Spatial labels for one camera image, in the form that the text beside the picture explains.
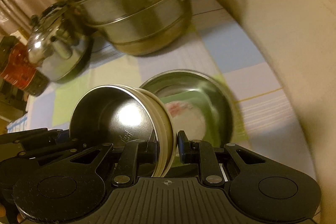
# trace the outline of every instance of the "kettle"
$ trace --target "kettle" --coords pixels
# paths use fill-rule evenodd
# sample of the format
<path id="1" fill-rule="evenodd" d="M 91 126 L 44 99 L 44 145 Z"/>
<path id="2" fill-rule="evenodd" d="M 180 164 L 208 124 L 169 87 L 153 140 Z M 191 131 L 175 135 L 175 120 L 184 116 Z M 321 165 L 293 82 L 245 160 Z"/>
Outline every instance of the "kettle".
<path id="1" fill-rule="evenodd" d="M 50 81 L 74 78 L 90 59 L 94 29 L 85 26 L 65 1 L 57 2 L 41 17 L 31 17 L 33 32 L 27 43 L 29 61 Z"/>

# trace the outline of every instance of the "yellow stripe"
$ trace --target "yellow stripe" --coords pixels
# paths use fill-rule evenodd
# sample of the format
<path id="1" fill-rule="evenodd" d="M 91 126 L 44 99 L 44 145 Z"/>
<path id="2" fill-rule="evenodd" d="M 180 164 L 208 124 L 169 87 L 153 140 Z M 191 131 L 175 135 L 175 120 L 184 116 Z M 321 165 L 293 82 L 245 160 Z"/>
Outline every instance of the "yellow stripe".
<path id="1" fill-rule="evenodd" d="M 282 90 L 282 88 L 278 88 L 278 89 L 276 89 L 276 90 L 271 90 L 271 91 L 269 91 L 269 92 L 265 92 L 265 93 L 262 93 L 262 94 L 259 94 L 259 95 L 256 95 L 256 96 L 252 96 L 252 97 L 249 97 L 249 98 L 240 100 L 240 101 L 236 101 L 236 103 L 241 103 L 241 102 L 244 102 L 244 101 L 247 101 L 247 100 L 251 100 L 251 99 L 254 99 L 254 98 L 258 98 L 258 97 L 260 97 L 260 96 L 267 95 L 267 94 L 270 94 L 270 93 L 273 93 L 273 92 L 276 92 L 276 91 L 279 91 L 279 90 Z"/>

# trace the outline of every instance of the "red jar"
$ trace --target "red jar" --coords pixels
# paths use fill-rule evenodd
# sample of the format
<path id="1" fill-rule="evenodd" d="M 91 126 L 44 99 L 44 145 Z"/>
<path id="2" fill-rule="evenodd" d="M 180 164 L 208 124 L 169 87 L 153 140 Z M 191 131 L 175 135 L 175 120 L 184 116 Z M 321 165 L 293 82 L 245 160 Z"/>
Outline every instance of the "red jar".
<path id="1" fill-rule="evenodd" d="M 27 47 L 16 37 L 4 37 L 0 42 L 0 76 L 18 89 L 39 96 L 49 79 L 28 60 Z"/>

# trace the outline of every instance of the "finger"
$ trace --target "finger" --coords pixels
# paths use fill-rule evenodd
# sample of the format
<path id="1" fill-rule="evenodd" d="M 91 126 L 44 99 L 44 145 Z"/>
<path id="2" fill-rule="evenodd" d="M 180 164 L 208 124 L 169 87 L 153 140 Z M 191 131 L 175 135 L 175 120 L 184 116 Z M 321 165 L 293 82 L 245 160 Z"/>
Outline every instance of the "finger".
<path id="1" fill-rule="evenodd" d="M 6 209 L 3 205 L 0 204 L 0 217 L 6 216 Z"/>
<path id="2" fill-rule="evenodd" d="M 21 223 L 23 220 L 25 220 L 21 214 L 17 214 L 16 219 L 18 223 Z"/>

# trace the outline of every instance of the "tablecloth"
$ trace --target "tablecloth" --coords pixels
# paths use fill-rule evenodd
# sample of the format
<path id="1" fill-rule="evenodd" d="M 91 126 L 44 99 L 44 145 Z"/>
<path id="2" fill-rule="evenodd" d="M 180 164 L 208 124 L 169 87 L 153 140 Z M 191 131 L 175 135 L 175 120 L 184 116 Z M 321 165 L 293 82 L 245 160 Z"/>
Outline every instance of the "tablecloth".
<path id="1" fill-rule="evenodd" d="M 314 179 L 314 165 L 297 117 L 283 88 L 242 28 L 216 0 L 192 0 L 192 24 L 185 35 L 154 54 L 134 57 L 97 37 L 85 71 L 66 84 L 52 83 L 30 97 L 27 114 L 9 132 L 47 127 L 67 129 L 74 106 L 99 85 L 140 86 L 172 69 L 191 69 L 226 84 L 244 124 L 241 146 L 300 170 Z"/>

